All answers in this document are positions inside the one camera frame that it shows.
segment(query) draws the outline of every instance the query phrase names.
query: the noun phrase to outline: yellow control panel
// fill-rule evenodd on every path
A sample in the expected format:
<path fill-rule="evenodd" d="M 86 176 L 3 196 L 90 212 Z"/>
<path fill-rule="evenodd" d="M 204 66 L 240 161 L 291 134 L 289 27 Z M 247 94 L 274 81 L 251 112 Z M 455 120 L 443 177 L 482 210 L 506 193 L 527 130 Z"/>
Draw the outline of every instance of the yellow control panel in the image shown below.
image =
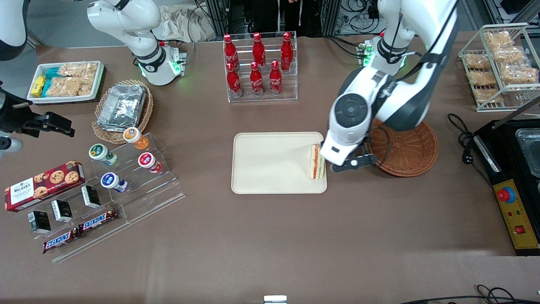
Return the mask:
<path fill-rule="evenodd" d="M 516 249 L 539 248 L 535 233 L 519 198 L 514 180 L 493 186 L 508 232 Z"/>

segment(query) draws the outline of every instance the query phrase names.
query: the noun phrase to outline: red switch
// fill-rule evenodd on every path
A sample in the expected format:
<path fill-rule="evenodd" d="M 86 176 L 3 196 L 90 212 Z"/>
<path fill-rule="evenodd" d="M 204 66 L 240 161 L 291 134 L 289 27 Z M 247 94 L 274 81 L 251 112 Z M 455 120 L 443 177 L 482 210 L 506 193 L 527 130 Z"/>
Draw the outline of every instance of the red switch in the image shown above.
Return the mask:
<path fill-rule="evenodd" d="M 511 188 L 504 187 L 501 190 L 497 191 L 497 198 L 503 202 L 510 204 L 516 200 L 516 195 Z"/>
<path fill-rule="evenodd" d="M 514 227 L 514 231 L 516 232 L 516 234 L 522 234 L 522 233 L 525 233 L 525 228 L 523 226 L 516 226 Z"/>

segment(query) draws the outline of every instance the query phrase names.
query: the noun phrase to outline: red emergency stop button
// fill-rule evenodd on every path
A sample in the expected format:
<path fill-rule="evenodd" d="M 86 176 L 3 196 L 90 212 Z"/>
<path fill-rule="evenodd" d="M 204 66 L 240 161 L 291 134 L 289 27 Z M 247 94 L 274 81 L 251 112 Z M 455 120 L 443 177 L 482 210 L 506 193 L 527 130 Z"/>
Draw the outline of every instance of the red emergency stop button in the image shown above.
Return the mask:
<path fill-rule="evenodd" d="M 505 203 L 511 204 L 516 200 L 516 194 L 510 187 L 503 187 L 497 191 L 497 198 Z"/>

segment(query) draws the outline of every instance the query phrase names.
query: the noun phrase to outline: blue package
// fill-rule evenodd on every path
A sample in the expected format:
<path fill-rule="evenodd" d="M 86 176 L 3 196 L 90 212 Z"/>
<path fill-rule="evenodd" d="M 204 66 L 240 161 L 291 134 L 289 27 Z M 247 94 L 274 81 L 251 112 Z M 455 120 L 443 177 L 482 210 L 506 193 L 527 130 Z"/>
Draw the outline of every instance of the blue package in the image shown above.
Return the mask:
<path fill-rule="evenodd" d="M 58 73 L 59 68 L 48 68 L 45 72 L 45 78 L 52 79 L 53 77 L 61 77 Z"/>
<path fill-rule="evenodd" d="M 51 85 L 52 85 L 52 80 L 47 80 L 45 82 L 45 85 L 43 86 L 43 92 L 41 93 L 41 97 L 47 97 L 47 90 L 51 87 Z"/>

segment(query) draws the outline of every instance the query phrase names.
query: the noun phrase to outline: aluminum foil container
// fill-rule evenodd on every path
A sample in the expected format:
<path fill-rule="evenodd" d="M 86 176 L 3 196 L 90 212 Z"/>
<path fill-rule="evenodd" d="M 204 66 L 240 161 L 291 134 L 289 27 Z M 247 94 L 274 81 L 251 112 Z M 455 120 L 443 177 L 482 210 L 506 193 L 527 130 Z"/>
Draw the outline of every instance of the aluminum foil container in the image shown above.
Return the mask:
<path fill-rule="evenodd" d="M 106 131 L 123 132 L 138 127 L 143 112 L 146 89 L 139 85 L 117 84 L 111 88 L 98 117 L 98 125 Z"/>

